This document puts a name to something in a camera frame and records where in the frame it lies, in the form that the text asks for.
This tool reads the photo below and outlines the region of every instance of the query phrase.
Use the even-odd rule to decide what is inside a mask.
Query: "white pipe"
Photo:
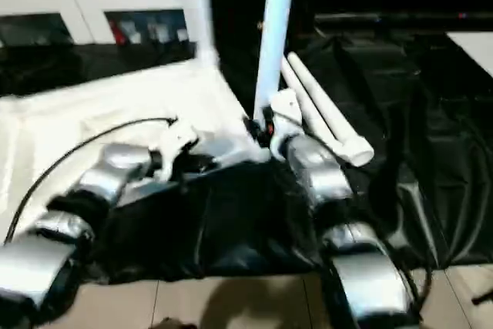
[[[335,154],[340,157],[344,157],[342,145],[329,130],[327,124],[322,118],[322,115],[317,111],[317,107],[314,105],[310,96],[301,85],[300,80],[296,76],[296,73],[294,73],[286,58],[283,58],[283,61],[281,62],[280,71],[283,74],[287,86],[296,93],[297,101],[300,104],[303,118],[307,122],[308,127],[310,127],[311,131],[327,146],[329,146]]]
[[[262,126],[263,108],[279,89],[280,62],[284,55],[291,0],[266,0],[263,17],[259,72],[255,91],[253,118]]]
[[[330,130],[344,147],[344,153],[350,162],[354,166],[363,166],[370,162],[374,156],[374,150],[370,143],[356,133],[353,126],[346,120],[300,58],[296,54],[290,53],[287,59]]]

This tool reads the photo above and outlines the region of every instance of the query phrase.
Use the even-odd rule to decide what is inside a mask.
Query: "white floor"
[[[422,274],[415,274],[417,279]],[[493,303],[473,307],[471,297],[493,287],[489,267],[456,267],[435,273],[422,312],[430,329],[486,329]],[[84,286],[71,311],[50,329],[147,329],[177,317],[200,329],[329,328],[315,275],[139,282]]]

